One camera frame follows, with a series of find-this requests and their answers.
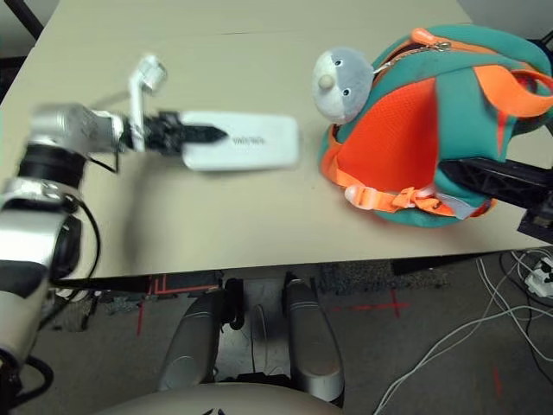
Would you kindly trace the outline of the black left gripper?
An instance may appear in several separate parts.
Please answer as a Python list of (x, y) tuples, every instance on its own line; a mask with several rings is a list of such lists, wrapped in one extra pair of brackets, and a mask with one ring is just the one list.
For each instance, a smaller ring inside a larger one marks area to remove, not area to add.
[(158, 112), (144, 118), (144, 143), (147, 150), (162, 155), (180, 155), (185, 144), (212, 144), (227, 136), (213, 125), (184, 125), (178, 112)]

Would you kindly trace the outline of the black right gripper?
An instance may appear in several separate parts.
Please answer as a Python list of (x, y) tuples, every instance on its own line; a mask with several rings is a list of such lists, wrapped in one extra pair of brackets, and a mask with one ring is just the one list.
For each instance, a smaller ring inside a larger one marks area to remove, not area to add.
[(535, 239), (552, 238), (552, 168), (482, 157), (442, 160), (438, 166), (464, 188), (523, 208), (519, 232)]

